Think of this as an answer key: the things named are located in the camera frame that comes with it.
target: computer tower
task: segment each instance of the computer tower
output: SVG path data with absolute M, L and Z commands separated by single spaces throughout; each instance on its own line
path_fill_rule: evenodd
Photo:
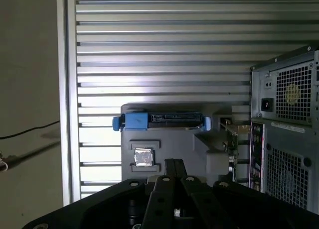
M 251 67 L 249 187 L 319 212 L 319 47 Z

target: aluminum profile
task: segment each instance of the aluminum profile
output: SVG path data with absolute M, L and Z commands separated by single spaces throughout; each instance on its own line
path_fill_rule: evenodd
M 64 204 L 120 180 L 123 104 L 221 103 L 249 120 L 249 67 L 318 39 L 318 2 L 58 0 Z

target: mesh vent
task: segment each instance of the mesh vent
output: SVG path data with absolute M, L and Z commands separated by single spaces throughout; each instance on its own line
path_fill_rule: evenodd
M 287 203 L 307 209 L 308 171 L 301 159 L 273 149 L 268 154 L 267 193 Z
M 311 74 L 308 67 L 280 72 L 277 77 L 277 118 L 310 120 Z

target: screw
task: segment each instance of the screw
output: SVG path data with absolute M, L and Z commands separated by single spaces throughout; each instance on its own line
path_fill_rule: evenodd
M 135 224 L 132 229 L 140 229 L 142 224 Z
M 49 225 L 48 224 L 39 224 L 37 226 L 35 226 L 33 229 L 48 229 Z
M 228 183 L 224 183 L 224 182 L 219 183 L 219 185 L 222 186 L 222 187 L 228 187 L 229 186 Z

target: screw hole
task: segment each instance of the screw hole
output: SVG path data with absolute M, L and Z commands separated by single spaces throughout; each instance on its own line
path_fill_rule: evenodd
M 305 165 L 306 167 L 310 167 L 311 164 L 312 164 L 311 159 L 309 159 L 309 158 L 304 158 L 304 165 Z
M 156 210 L 155 211 L 155 215 L 156 216 L 161 216 L 161 215 L 163 215 L 163 211 L 162 210 Z
M 207 203 L 207 204 L 209 204 L 209 203 L 211 203 L 211 199 L 210 199 L 210 198 L 205 198 L 205 199 L 204 199 L 204 202 Z

